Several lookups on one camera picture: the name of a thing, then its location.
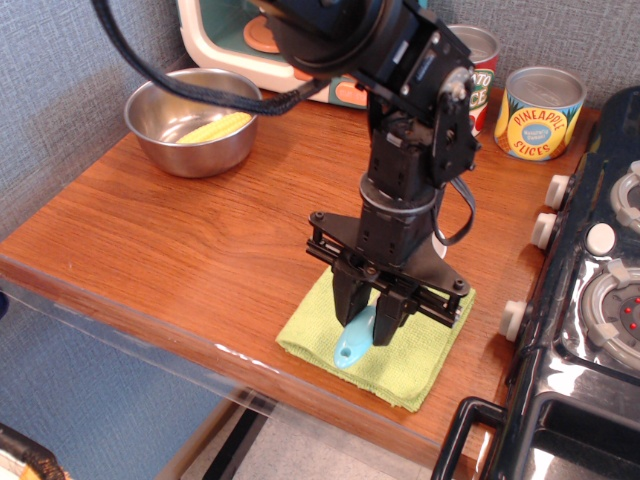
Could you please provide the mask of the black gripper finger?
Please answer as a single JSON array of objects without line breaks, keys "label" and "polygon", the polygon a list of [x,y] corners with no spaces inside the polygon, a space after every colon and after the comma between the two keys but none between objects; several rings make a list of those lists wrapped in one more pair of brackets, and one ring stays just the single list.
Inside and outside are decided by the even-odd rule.
[{"label": "black gripper finger", "polygon": [[382,293],[375,306],[373,345],[388,346],[412,313],[412,304],[406,295],[398,292]]},{"label": "black gripper finger", "polygon": [[372,284],[362,269],[344,259],[333,264],[332,273],[335,315],[346,327],[368,305]]}]

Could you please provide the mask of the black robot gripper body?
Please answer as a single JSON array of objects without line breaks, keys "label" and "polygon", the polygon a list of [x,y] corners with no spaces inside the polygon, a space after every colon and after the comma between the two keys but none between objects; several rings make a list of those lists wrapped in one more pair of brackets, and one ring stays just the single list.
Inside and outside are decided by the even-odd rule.
[{"label": "black robot gripper body", "polygon": [[307,252],[331,267],[341,254],[359,257],[380,295],[406,295],[411,315],[420,312],[452,327],[470,286],[436,253],[435,221],[443,197],[433,189],[415,202],[364,197],[358,218],[313,212]]}]

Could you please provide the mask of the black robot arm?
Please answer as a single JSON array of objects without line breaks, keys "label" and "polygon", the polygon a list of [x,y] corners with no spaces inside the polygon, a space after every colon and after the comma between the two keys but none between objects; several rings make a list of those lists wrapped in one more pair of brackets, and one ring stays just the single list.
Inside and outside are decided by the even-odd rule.
[{"label": "black robot arm", "polygon": [[331,267],[338,321],[350,324],[377,291],[377,346],[415,313],[452,326],[469,285],[435,248],[450,244],[438,226],[446,187],[472,200],[463,180],[479,148],[469,118],[470,50],[415,1],[262,1],[259,8],[290,65],[317,80],[350,76],[368,95],[361,213],[310,216],[308,250]]}]

